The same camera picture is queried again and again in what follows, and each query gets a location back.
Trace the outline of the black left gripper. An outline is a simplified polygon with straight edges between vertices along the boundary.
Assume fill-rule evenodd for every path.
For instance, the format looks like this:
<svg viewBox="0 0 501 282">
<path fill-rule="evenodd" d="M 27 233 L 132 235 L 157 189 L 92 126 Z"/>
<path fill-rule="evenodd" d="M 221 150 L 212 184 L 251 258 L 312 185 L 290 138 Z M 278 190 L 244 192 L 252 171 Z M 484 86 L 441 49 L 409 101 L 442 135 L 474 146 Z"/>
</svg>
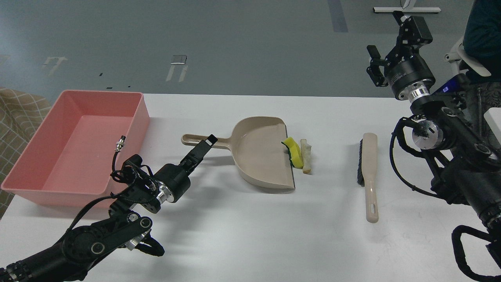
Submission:
<svg viewBox="0 0 501 282">
<path fill-rule="evenodd" d="M 189 173 L 202 162 L 208 153 L 208 146 L 213 147 L 218 138 L 213 134 L 206 138 L 206 142 L 197 144 L 180 162 L 180 165 L 166 164 L 154 174 L 159 183 L 157 198 L 163 203 L 175 203 L 190 188 Z"/>
</svg>

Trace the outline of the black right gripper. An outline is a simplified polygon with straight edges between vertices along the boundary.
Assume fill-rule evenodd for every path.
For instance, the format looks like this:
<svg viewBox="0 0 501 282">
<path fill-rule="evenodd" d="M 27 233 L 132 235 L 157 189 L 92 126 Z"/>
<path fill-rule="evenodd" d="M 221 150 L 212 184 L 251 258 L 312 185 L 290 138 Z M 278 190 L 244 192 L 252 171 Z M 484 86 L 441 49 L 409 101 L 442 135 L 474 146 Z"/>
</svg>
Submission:
<svg viewBox="0 0 501 282">
<path fill-rule="evenodd" d="M 367 74 L 376 87 L 390 87 L 395 99 L 416 101 L 430 95 L 435 77 L 419 49 L 433 42 L 433 36 L 422 16 L 406 16 L 393 11 L 399 32 L 393 50 L 382 58 L 375 45 L 367 45 L 370 63 Z"/>
</svg>

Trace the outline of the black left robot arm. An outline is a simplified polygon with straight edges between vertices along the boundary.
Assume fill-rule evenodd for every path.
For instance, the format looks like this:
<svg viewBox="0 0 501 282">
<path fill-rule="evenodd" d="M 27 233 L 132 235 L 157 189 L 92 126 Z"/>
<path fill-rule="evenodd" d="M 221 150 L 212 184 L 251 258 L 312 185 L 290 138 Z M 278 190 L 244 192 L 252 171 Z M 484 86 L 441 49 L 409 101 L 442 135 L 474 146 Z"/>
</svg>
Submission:
<svg viewBox="0 0 501 282">
<path fill-rule="evenodd" d="M 151 235 L 153 221 L 133 211 L 141 205 L 157 213 L 164 202 L 175 203 L 190 187 L 190 174 L 218 138 L 203 137 L 178 165 L 166 164 L 156 173 L 139 155 L 115 164 L 125 136 L 116 144 L 111 177 L 127 187 L 86 204 L 62 237 L 50 248 L 1 269 L 2 282 L 82 281 L 89 270 L 117 249 L 138 250 L 161 257 L 165 250 Z"/>
</svg>

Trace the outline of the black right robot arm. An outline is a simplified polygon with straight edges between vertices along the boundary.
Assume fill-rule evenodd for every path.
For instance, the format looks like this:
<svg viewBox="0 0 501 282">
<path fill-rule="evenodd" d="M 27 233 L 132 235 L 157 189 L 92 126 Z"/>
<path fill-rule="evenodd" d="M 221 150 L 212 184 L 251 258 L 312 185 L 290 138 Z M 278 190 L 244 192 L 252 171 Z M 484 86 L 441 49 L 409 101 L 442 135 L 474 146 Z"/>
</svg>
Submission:
<svg viewBox="0 0 501 282">
<path fill-rule="evenodd" d="M 431 191 L 403 179 L 411 190 L 474 209 L 486 231 L 464 225 L 453 230 L 456 264 L 474 281 L 499 282 L 500 276 L 472 271 L 461 237 L 469 234 L 486 241 L 489 254 L 500 264 L 500 153 L 450 108 L 453 102 L 460 102 L 460 93 L 469 84 L 464 73 L 430 91 L 435 78 L 419 54 L 420 47 L 433 41 L 424 18 L 406 16 L 401 10 L 392 14 L 399 27 L 396 44 L 384 58 L 376 46 L 367 46 L 371 60 L 366 69 L 375 86 L 390 87 L 397 100 L 410 102 L 412 115 L 397 122 L 389 150 L 393 152 L 397 142 L 410 155 L 426 160 L 433 174 Z"/>
</svg>

